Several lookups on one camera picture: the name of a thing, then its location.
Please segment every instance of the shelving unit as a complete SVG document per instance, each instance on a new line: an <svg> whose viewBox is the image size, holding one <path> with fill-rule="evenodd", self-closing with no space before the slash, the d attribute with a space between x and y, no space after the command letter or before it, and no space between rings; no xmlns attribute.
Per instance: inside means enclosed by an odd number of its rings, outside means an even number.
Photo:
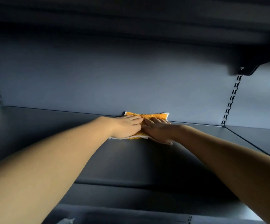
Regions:
<svg viewBox="0 0 270 224"><path fill-rule="evenodd" d="M0 160L123 111L270 155L270 0L0 0ZM61 203L260 221L185 148L143 139L106 141Z"/></svg>

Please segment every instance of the person's right hand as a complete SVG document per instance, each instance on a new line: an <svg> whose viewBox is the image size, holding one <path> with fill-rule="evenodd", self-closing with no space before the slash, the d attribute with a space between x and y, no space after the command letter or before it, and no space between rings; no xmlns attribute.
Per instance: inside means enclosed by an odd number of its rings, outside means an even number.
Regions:
<svg viewBox="0 0 270 224"><path fill-rule="evenodd" d="M144 119L144 121L147 125L142 125L142 129L154 139L162 143L171 143L173 141L172 130L176 125L172 125L168 121L157 118L152 118L152 120Z"/></svg>

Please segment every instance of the person's left hand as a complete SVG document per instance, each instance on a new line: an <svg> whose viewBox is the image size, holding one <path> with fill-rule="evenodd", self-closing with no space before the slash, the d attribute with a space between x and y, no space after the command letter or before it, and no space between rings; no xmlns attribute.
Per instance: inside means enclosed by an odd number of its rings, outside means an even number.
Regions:
<svg viewBox="0 0 270 224"><path fill-rule="evenodd" d="M144 118L140 116L122 116L117 118L108 118L108 120L111 121L111 137L126 138L141 130L140 123Z"/></svg>

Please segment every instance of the microfiber cloth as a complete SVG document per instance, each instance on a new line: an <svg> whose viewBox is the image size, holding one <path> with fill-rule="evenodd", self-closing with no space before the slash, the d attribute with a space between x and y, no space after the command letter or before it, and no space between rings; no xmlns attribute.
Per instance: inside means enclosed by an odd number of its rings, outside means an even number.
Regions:
<svg viewBox="0 0 270 224"><path fill-rule="evenodd" d="M159 114L136 114L136 113L132 113L132 112L125 112L124 116L141 116L142 118L145 119L151 119L153 117L156 117L158 119L163 119L165 121L167 121L167 117L169 115L169 112L163 112L163 113L159 113ZM140 125L146 125L145 121L141 122ZM152 139L155 142L161 143L161 144L166 144L166 145L172 145L172 143L162 143L157 141L156 139L154 139L153 137L149 136L143 129L141 129L140 131L138 131L136 134L130 136L130 137L126 137L126 138L113 138L112 139Z"/></svg>

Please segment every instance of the bare arm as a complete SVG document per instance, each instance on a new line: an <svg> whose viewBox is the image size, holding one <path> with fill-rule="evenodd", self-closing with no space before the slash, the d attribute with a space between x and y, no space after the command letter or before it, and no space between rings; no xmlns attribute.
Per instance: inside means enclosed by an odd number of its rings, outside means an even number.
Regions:
<svg viewBox="0 0 270 224"><path fill-rule="evenodd" d="M0 162L0 223L39 224L109 137L141 129L141 117L99 117L33 144Z"/></svg>
<svg viewBox="0 0 270 224"><path fill-rule="evenodd" d="M270 156L185 125L153 118L143 129L161 142L176 141L207 165L222 182L270 224Z"/></svg>

